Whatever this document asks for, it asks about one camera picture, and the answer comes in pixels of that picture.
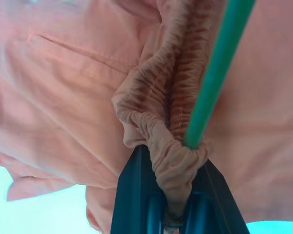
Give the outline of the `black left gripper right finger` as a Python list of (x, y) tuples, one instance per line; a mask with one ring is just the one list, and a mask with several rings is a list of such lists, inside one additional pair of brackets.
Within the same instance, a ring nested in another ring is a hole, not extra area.
[(231, 191), (220, 171), (208, 160), (192, 183), (183, 234), (248, 234)]

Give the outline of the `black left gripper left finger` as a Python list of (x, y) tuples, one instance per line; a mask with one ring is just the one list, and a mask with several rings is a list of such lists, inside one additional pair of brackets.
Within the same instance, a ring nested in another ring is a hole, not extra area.
[(162, 234), (165, 196), (152, 170), (149, 149), (137, 146), (121, 172), (112, 216), (112, 234)]

